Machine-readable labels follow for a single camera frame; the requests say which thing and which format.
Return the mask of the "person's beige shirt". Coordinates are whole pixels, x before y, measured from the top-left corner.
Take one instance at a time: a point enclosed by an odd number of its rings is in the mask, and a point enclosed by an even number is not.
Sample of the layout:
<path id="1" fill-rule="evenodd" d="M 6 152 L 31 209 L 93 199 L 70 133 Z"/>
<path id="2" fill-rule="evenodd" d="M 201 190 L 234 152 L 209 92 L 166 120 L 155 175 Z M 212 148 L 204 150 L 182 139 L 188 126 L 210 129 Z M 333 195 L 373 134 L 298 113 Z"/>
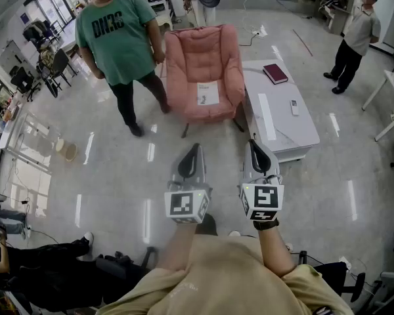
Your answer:
<path id="1" fill-rule="evenodd" d="M 196 235 L 186 270 L 151 270 L 97 315 L 354 315 L 312 266 L 278 277 L 263 264 L 259 240 Z"/>

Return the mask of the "person's left forearm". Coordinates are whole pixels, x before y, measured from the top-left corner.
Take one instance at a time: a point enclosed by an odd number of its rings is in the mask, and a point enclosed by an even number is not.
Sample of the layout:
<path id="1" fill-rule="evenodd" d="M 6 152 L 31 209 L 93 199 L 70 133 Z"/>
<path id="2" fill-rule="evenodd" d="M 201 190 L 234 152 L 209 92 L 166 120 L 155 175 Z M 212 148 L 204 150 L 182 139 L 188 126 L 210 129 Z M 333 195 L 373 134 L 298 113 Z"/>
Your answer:
<path id="1" fill-rule="evenodd" d="M 156 268 L 173 272 L 186 270 L 196 229 L 197 224 L 178 224 L 162 251 Z"/>

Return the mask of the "person's right forearm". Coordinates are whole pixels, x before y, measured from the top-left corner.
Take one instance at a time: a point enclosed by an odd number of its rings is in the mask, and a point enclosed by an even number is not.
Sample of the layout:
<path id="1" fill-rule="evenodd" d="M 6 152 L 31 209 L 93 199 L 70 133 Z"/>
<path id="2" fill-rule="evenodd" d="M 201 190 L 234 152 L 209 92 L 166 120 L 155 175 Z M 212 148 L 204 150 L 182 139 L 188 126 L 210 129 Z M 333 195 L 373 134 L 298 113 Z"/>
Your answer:
<path id="1" fill-rule="evenodd" d="M 265 267 L 279 278 L 293 271 L 296 264 L 278 228 L 275 226 L 267 230 L 259 230 L 258 234 Z"/>

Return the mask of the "pink cushioned armchair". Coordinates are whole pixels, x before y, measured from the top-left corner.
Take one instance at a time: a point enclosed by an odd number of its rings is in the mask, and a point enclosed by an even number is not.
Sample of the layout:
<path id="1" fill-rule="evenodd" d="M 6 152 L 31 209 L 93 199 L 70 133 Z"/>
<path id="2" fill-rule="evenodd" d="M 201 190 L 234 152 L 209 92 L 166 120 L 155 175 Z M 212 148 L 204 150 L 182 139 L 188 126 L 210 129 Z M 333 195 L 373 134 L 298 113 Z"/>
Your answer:
<path id="1" fill-rule="evenodd" d="M 167 101 L 189 127 L 236 119 L 245 98 L 236 28 L 230 24 L 165 34 Z M 219 103 L 197 104 L 197 84 L 217 81 Z"/>

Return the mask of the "white book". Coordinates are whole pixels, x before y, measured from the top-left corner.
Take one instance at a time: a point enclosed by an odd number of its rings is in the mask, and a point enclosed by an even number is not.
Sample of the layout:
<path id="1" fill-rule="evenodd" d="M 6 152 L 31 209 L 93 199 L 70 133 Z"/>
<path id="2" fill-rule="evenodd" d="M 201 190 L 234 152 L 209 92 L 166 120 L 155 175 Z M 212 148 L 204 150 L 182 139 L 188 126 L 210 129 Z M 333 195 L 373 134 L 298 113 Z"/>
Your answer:
<path id="1" fill-rule="evenodd" d="M 217 81 L 197 84 L 197 104 L 209 106 L 219 103 L 219 89 Z"/>

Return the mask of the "black wrist watch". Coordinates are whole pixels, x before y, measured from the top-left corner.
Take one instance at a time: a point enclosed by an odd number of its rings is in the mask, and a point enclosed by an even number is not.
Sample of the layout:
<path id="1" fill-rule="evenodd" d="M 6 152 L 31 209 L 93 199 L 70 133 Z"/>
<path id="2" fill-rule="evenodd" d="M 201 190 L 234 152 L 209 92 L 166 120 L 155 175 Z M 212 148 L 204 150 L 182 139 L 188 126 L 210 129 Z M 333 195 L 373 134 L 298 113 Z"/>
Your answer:
<path id="1" fill-rule="evenodd" d="M 269 230 L 279 225 L 278 219 L 275 220 L 264 220 L 264 221 L 253 221 L 253 226 L 258 231 Z"/>

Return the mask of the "white shelf unit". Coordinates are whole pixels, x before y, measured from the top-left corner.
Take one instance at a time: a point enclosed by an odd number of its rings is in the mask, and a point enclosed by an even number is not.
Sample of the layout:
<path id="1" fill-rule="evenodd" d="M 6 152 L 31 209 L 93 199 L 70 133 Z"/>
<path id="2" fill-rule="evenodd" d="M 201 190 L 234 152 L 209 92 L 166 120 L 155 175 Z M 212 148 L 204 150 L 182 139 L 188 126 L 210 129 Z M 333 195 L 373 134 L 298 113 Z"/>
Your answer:
<path id="1" fill-rule="evenodd" d="M 322 20 L 324 28 L 334 35 L 341 35 L 351 15 L 355 0 L 315 0 L 314 17 Z"/>

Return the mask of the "round wooden stool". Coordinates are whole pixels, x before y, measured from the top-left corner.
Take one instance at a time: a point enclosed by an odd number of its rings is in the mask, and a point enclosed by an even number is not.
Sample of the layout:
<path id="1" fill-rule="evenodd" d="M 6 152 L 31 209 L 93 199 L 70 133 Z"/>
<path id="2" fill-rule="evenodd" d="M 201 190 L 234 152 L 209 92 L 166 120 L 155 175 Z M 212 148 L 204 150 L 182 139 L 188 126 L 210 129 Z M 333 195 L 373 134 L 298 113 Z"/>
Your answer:
<path id="1" fill-rule="evenodd" d="M 55 150 L 67 162 L 72 162 L 77 156 L 78 147 L 75 143 L 60 138 L 56 142 Z"/>

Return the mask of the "glass side table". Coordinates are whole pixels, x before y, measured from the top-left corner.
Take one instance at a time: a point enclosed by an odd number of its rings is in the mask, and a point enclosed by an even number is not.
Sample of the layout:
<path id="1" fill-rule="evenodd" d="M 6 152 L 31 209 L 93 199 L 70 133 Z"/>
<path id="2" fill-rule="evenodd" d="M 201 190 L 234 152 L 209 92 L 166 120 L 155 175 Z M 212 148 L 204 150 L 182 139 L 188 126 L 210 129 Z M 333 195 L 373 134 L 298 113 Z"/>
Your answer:
<path id="1" fill-rule="evenodd" d="M 19 106 L 5 124 L 0 151 L 50 175 L 51 156 L 59 137 L 55 127 Z"/>

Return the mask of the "white desk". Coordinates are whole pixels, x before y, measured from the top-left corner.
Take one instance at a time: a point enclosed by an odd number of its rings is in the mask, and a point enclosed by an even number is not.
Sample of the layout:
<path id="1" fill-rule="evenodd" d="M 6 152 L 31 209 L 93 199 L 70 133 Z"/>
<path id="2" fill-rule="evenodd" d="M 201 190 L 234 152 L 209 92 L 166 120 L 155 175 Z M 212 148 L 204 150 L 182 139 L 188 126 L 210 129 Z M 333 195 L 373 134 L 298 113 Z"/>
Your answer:
<path id="1" fill-rule="evenodd" d="M 391 90 L 394 93 L 394 73 L 390 72 L 388 70 L 384 70 L 384 79 L 383 81 L 375 88 L 375 90 L 370 94 L 366 102 L 362 105 L 362 111 L 365 111 L 368 105 L 371 103 L 371 101 L 375 98 L 375 96 L 381 91 L 381 89 L 388 84 L 391 87 Z M 390 130 L 394 128 L 394 120 L 386 127 L 384 128 L 379 134 L 377 134 L 374 137 L 374 140 L 377 142 L 379 139 L 381 139 L 383 136 L 385 136 Z"/>

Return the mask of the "dark red book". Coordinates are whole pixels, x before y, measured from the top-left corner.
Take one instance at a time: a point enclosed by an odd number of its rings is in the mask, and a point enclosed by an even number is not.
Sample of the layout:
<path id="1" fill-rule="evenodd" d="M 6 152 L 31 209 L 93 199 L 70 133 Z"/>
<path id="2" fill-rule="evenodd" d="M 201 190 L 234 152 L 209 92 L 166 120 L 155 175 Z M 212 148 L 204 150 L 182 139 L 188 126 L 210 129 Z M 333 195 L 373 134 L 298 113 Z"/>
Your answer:
<path id="1" fill-rule="evenodd" d="M 274 85 L 288 82 L 288 76 L 281 70 L 277 64 L 268 64 L 263 66 L 263 72 Z"/>

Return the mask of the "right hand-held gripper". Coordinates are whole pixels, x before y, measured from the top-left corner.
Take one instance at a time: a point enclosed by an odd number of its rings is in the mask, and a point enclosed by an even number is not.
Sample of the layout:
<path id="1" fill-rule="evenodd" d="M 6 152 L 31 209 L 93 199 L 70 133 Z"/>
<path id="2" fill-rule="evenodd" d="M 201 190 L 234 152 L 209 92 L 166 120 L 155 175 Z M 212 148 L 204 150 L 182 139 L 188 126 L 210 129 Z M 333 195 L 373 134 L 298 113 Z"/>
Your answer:
<path id="1" fill-rule="evenodd" d="M 277 157 L 264 144 L 249 139 L 239 184 L 239 198 L 248 220 L 269 222 L 277 218 L 284 199 L 284 185 L 279 174 Z"/>

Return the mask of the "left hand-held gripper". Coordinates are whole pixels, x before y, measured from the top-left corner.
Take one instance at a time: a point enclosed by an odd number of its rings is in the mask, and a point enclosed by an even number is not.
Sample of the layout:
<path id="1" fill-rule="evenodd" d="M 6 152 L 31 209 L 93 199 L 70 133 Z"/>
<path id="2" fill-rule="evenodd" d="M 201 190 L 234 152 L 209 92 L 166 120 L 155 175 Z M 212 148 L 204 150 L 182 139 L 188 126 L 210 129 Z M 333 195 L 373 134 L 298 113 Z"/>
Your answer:
<path id="1" fill-rule="evenodd" d="M 174 160 L 164 194 L 166 216 L 177 224 L 201 224 L 211 201 L 204 151 L 192 144 Z"/>

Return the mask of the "white coffee table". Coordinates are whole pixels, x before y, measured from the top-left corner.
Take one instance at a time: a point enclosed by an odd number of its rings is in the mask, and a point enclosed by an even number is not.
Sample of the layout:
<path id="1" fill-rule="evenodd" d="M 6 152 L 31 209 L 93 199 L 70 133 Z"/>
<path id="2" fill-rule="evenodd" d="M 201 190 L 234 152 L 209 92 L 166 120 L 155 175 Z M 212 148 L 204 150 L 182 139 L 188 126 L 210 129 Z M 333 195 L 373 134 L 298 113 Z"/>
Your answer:
<path id="1" fill-rule="evenodd" d="M 263 66 L 277 64 L 288 82 L 274 85 Z M 320 142 L 305 101 L 282 60 L 247 60 L 242 63 L 246 99 L 244 113 L 250 138 L 264 144 L 283 163 L 301 160 Z M 291 112 L 296 100 L 299 115 Z"/>

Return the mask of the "black office chair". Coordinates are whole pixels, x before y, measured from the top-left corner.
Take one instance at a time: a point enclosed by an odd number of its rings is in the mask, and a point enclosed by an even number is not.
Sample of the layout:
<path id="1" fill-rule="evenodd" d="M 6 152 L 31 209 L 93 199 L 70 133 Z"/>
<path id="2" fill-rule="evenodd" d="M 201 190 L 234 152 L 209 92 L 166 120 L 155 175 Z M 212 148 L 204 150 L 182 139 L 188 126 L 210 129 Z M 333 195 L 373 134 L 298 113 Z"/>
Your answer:
<path id="1" fill-rule="evenodd" d="M 141 264 L 135 264 L 128 256 L 116 252 L 114 256 L 98 257 L 95 260 L 97 269 L 103 279 L 102 299 L 109 305 L 130 292 L 151 269 L 148 267 L 149 259 L 158 258 L 155 247 L 147 247 Z"/>
<path id="2" fill-rule="evenodd" d="M 54 98 L 57 98 L 58 91 L 62 90 L 60 83 L 56 80 L 57 78 L 61 77 L 71 87 L 67 77 L 64 75 L 66 68 L 71 69 L 74 75 L 77 75 L 77 72 L 70 65 L 70 59 L 62 49 L 57 50 L 56 53 L 51 52 L 49 49 L 43 49 L 39 53 L 36 68 L 39 76 Z"/>
<path id="3" fill-rule="evenodd" d="M 14 66 L 10 70 L 11 84 L 16 87 L 22 95 L 26 96 L 27 102 L 33 101 L 33 94 L 40 90 L 40 83 L 34 81 L 34 77 L 28 75 L 23 67 Z"/>
<path id="4" fill-rule="evenodd" d="M 308 259 L 311 259 L 315 263 L 318 263 L 314 269 L 322 274 L 322 278 L 325 282 L 339 295 L 350 294 L 351 302 L 357 301 L 364 288 L 366 273 L 361 272 L 357 275 L 350 273 L 351 277 L 355 279 L 354 285 L 345 285 L 346 275 L 349 273 L 349 269 L 344 262 L 332 262 L 322 263 L 313 257 L 309 256 L 306 251 L 300 251 L 293 253 L 298 255 L 298 264 L 307 264 Z"/>

